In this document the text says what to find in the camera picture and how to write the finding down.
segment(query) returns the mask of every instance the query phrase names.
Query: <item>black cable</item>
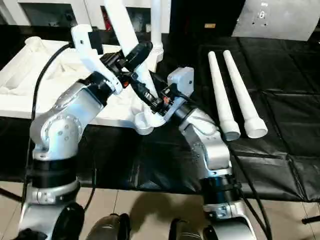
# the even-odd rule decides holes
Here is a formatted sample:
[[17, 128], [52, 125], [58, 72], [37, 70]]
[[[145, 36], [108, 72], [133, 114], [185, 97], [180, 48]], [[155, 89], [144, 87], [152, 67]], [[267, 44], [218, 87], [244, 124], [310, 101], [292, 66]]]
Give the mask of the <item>black cable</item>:
[[[199, 106], [199, 104], [198, 104], [196, 101], [194, 101], [194, 100], [192, 100], [190, 97], [184, 95], [182, 92], [177, 92], [177, 95], [178, 95], [179, 97], [185, 99], [187, 102], [189, 102], [189, 103], [197, 106], [199, 109], [203, 108], [203, 107]], [[220, 125], [218, 124], [218, 121], [217, 121], [216, 119], [213, 119], [213, 120], [214, 120], [216, 126], [217, 126], [219, 129], [221, 129]], [[246, 179], [246, 181], [247, 181], [247, 183], [248, 183], [248, 185], [249, 185], [249, 187], [250, 187], [250, 189], [251, 189], [251, 191], [252, 191], [253, 197], [255, 198], [255, 200], [256, 200], [257, 203], [258, 203], [258, 206], [259, 206], [260, 211], [261, 211], [261, 213], [262, 213], [262, 217], [263, 217], [263, 220], [264, 220], [265, 225], [263, 224], [262, 220], [261, 220], [260, 217], [258, 216], [258, 214], [257, 214], [257, 212], [255, 211], [255, 209], [252, 207], [252, 205], [250, 204], [250, 202], [248, 201], [248, 199], [245, 197], [244, 193], [243, 193], [242, 191], [240, 191], [240, 193], [241, 193], [241, 195], [242, 195], [242, 198], [243, 198], [245, 204], [248, 206], [249, 210], [252, 212], [252, 214], [253, 214], [253, 216], [255, 217], [255, 219], [257, 220], [257, 222], [259, 223], [259, 225], [260, 225], [261, 229], [263, 230], [266, 238], [267, 238], [268, 240], [272, 240], [273, 237], [272, 237], [272, 231], [271, 231], [270, 222], [269, 222], [269, 219], [268, 219], [266, 210], [265, 210], [265, 208], [264, 208], [264, 206], [263, 206], [263, 204], [262, 204], [262, 202], [261, 202], [261, 199], [260, 199], [260, 197], [259, 197], [259, 195], [258, 195], [258, 193], [257, 193], [257, 191], [256, 191], [256, 189], [255, 189], [255, 186], [254, 186], [254, 184], [252, 183], [252, 181], [251, 181], [251, 179], [250, 179], [250, 177], [249, 177], [246, 169], [244, 168], [242, 162], [240, 161], [239, 157], [236, 155], [235, 151], [231, 148], [229, 142], [226, 141], [223, 132], [220, 131], [220, 133], [221, 133], [221, 137], [222, 137], [223, 142], [226, 144], [226, 146], [228, 147], [231, 155], [234, 157], [236, 163], [238, 164], [241, 172], [243, 173], [243, 175], [244, 175], [244, 177], [245, 177], [245, 179]]]
[[89, 196], [88, 201], [86, 202], [86, 205], [84, 207], [84, 211], [86, 212], [91, 204], [92, 198], [95, 195], [96, 191], [96, 186], [97, 186], [97, 167], [96, 167], [96, 160], [95, 157], [93, 157], [93, 168], [92, 168], [92, 189], [91, 189], [91, 194]]
[[[260, 208], [260, 211], [262, 213], [262, 216], [263, 216], [263, 220], [264, 220], [264, 223], [265, 223], [265, 236], [268, 240], [272, 240], [272, 231], [271, 231], [271, 226], [270, 226], [270, 222], [269, 222], [269, 219], [268, 219], [268, 216], [267, 216], [267, 213], [266, 213], [266, 210], [265, 210], [265, 207], [264, 205], [262, 204], [261, 202], [261, 199], [255, 189], [255, 186], [253, 184], [253, 182], [251, 181], [247, 171], [245, 170], [245, 167], [243, 166], [242, 162], [240, 161], [239, 157], [236, 155], [235, 151], [230, 147], [229, 144], [227, 144], [228, 148], [229, 148], [229, 151], [231, 153], [231, 155], [234, 157], [236, 163], [238, 164], [241, 172], [243, 173], [251, 191], [252, 191], [252, 194], [256, 200], [256, 202], [258, 203], [258, 206]], [[263, 224], [261, 222], [261, 219], [258, 217], [258, 214], [256, 213], [256, 211], [253, 209], [253, 207], [251, 206], [252, 209], [250, 209], [250, 211], [252, 212], [252, 214], [254, 215], [254, 217], [256, 218], [256, 220], [258, 221], [259, 225], [261, 226], [262, 230], [264, 230], [264, 227], [263, 227]]]
[[[52, 64], [52, 62], [57, 58], [59, 54], [61, 54], [64, 50], [71, 48], [73, 46], [72, 43], [68, 43], [61, 48], [58, 49], [58, 51], [55, 52], [55, 54], [50, 57], [48, 62], [45, 64], [43, 67], [42, 71], [40, 72], [38, 79], [36, 80], [35, 86], [34, 86], [34, 92], [33, 92], [33, 101], [32, 101], [32, 111], [31, 111], [31, 123], [33, 120], [35, 120], [36, 117], [36, 104], [37, 104], [37, 98], [38, 98], [38, 91], [39, 91], [39, 86], [41, 83], [41, 80], [43, 76], [45, 75], [46, 71], [48, 70], [49, 66]], [[22, 189], [22, 201], [21, 201], [21, 207], [24, 205], [25, 200], [26, 200], [26, 195], [27, 195], [27, 186], [28, 186], [28, 169], [29, 169], [29, 163], [30, 163], [30, 151], [32, 148], [32, 141], [31, 138], [29, 137], [28, 140], [28, 147], [26, 151], [26, 161], [25, 161], [25, 174], [24, 174], [24, 180], [23, 180], [23, 189]]]

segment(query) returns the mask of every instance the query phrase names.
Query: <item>white pole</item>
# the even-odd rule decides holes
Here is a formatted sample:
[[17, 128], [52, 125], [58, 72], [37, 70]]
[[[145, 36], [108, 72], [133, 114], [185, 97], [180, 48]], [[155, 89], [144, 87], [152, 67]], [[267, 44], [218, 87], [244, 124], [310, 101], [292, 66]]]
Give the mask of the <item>white pole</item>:
[[224, 51], [223, 56], [244, 118], [246, 134], [252, 139], [261, 138], [268, 133], [267, 126], [257, 113], [230, 51]]
[[227, 141], [237, 140], [241, 133], [231, 111], [216, 54], [211, 51], [209, 52], [208, 57], [220, 126]]
[[157, 64], [164, 58], [164, 46], [162, 43], [162, 0], [151, 1], [151, 42], [153, 49], [148, 59], [148, 68], [156, 72]]
[[161, 9], [161, 0], [151, 1], [151, 42], [157, 48], [162, 48]]

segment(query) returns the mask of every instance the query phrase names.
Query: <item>white tray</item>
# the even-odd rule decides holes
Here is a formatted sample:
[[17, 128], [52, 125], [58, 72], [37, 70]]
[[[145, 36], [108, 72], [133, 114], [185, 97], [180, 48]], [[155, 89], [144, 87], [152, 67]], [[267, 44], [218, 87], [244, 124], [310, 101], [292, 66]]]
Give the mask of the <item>white tray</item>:
[[[25, 43], [23, 49], [0, 71], [0, 116], [3, 117], [31, 117], [37, 78], [48, 59], [67, 44], [64, 41], [42, 40], [39, 37], [30, 37]], [[120, 47], [116, 45], [103, 45], [104, 53], [119, 50]], [[52, 63], [41, 81], [36, 114], [48, 111], [61, 93], [89, 74], [76, 50], [65, 50]], [[132, 107], [134, 95], [130, 86], [120, 95], [112, 95], [107, 106], [90, 124], [135, 128]]]

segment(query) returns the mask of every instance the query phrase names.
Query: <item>black connector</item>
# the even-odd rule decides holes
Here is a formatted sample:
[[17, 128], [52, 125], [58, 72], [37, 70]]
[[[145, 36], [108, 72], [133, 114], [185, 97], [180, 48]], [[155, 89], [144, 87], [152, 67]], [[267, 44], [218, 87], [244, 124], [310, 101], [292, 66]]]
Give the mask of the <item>black connector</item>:
[[103, 106], [107, 105], [107, 100], [113, 93], [108, 86], [106, 78], [97, 71], [91, 73], [86, 79], [78, 80], [87, 86], [87, 90], [92, 94]]

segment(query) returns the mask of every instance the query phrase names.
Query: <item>robotic arm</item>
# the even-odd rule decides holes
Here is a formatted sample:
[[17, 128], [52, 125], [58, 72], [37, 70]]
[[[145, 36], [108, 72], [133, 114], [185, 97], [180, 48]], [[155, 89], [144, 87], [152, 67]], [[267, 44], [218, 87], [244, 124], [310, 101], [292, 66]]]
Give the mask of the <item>robotic arm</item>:
[[[164, 119], [172, 116], [197, 159], [196, 168], [204, 197], [204, 211], [219, 240], [232, 235], [224, 225], [246, 240], [255, 240], [253, 228], [240, 201], [233, 176], [228, 147], [213, 120], [198, 108], [188, 105], [182, 96], [193, 91], [193, 70], [179, 68], [171, 75], [171, 84], [154, 97], [137, 80], [134, 70], [148, 57], [151, 43], [138, 44], [126, 57], [123, 53], [106, 54], [98, 61], [92, 54], [93, 37], [88, 33], [76, 38], [82, 61], [93, 73], [65, 91], [55, 105], [31, 124], [30, 137], [35, 143], [31, 183], [27, 187], [17, 239], [78, 239], [84, 222], [84, 210], [75, 202], [80, 183], [76, 177], [75, 157], [83, 131], [106, 106], [112, 94], [129, 84], [152, 110]], [[175, 76], [191, 78], [186, 80]], [[208, 230], [208, 239], [212, 238]]]

